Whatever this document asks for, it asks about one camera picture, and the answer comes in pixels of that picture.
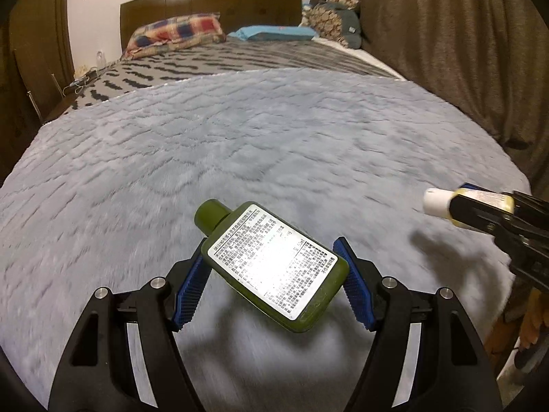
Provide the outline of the yellow bottle white cap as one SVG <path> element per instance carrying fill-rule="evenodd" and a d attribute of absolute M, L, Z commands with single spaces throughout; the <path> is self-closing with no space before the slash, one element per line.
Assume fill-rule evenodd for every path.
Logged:
<path fill-rule="evenodd" d="M 429 188 L 422 199 L 425 214 L 450 220 L 455 226 L 489 232 L 505 215 L 513 215 L 515 201 L 500 194 L 465 184 L 455 191 Z"/>

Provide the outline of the green lotion bottle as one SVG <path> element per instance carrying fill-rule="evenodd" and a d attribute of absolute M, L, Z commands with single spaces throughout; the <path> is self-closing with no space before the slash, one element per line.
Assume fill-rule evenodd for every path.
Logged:
<path fill-rule="evenodd" d="M 305 332 L 340 290 L 349 264 L 255 202 L 196 210 L 201 255 L 235 291 L 281 327 Z"/>

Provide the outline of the grey fluffy blanket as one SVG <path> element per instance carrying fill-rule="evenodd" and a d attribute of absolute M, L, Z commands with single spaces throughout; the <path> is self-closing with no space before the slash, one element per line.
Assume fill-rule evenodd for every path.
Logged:
<path fill-rule="evenodd" d="M 132 91 L 43 126 L 1 188 L 1 345 L 46 402 L 99 286 L 143 286 L 201 241 L 205 200 L 260 203 L 407 287 L 451 288 L 480 335 L 514 277 L 491 239 L 426 216 L 428 188 L 527 192 L 478 124 L 409 81 L 311 69 Z"/>

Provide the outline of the brown curtain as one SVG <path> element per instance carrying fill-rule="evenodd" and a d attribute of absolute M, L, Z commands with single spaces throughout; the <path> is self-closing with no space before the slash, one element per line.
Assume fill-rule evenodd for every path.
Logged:
<path fill-rule="evenodd" d="M 468 114 L 547 197 L 548 0 L 358 2 L 363 48 Z"/>

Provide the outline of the zebra striped bed cover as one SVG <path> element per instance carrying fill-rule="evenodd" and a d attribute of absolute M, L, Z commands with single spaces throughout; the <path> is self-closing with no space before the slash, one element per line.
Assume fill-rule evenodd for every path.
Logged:
<path fill-rule="evenodd" d="M 276 68 L 312 68 L 359 75 L 404 77 L 363 49 L 349 49 L 320 37 L 305 41 L 242 41 L 170 51 L 120 60 L 85 86 L 68 112 L 135 91 L 197 76 Z"/>

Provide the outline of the patterned cushion pile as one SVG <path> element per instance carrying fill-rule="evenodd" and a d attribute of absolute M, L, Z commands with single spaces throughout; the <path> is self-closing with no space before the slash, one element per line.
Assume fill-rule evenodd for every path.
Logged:
<path fill-rule="evenodd" d="M 302 7 L 301 26 L 310 27 L 319 37 L 343 47 L 361 49 L 359 12 L 359 0 L 321 0 Z"/>

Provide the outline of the bedside table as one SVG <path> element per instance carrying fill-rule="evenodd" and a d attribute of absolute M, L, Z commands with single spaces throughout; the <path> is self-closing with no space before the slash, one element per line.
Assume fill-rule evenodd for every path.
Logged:
<path fill-rule="evenodd" d="M 96 82 L 107 70 L 108 66 L 101 69 L 96 67 L 89 70 L 85 75 L 76 78 L 64 88 L 58 87 L 60 100 L 54 105 L 53 109 L 42 119 L 42 124 L 57 119 L 73 106 L 76 99 L 83 93 L 84 89 Z"/>

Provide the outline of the clear plastic bottle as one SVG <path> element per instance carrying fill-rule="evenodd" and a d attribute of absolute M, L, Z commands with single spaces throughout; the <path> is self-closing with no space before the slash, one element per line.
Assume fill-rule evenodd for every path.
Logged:
<path fill-rule="evenodd" d="M 96 68 L 98 70 L 104 69 L 106 67 L 106 58 L 102 50 L 99 50 L 96 54 Z"/>

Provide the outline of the wooden wardrobe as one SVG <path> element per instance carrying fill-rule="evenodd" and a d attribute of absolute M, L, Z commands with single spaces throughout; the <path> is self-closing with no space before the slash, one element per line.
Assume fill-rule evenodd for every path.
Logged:
<path fill-rule="evenodd" d="M 8 0 L 1 5 L 1 179 L 38 129 L 74 100 L 68 0 Z"/>

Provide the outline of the blue pillow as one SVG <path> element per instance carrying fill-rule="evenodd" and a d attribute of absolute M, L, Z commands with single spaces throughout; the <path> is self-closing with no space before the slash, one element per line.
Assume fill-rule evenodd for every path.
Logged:
<path fill-rule="evenodd" d="M 310 27 L 252 25 L 239 28 L 228 34 L 241 41 L 309 41 L 317 37 L 317 32 Z"/>

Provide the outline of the plaid pillow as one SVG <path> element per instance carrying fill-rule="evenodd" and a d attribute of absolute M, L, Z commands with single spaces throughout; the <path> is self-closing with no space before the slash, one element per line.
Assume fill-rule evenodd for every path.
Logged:
<path fill-rule="evenodd" d="M 128 40 L 122 60 L 136 60 L 170 51 L 223 43 L 219 13 L 172 17 L 137 28 Z"/>

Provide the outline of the wooden headboard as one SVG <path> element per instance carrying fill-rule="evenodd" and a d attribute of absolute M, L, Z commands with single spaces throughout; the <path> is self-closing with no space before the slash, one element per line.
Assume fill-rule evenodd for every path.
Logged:
<path fill-rule="evenodd" d="M 302 0 L 131 0 L 120 5 L 120 45 L 141 25 L 196 13 L 220 14 L 225 33 L 249 25 L 297 26 Z"/>

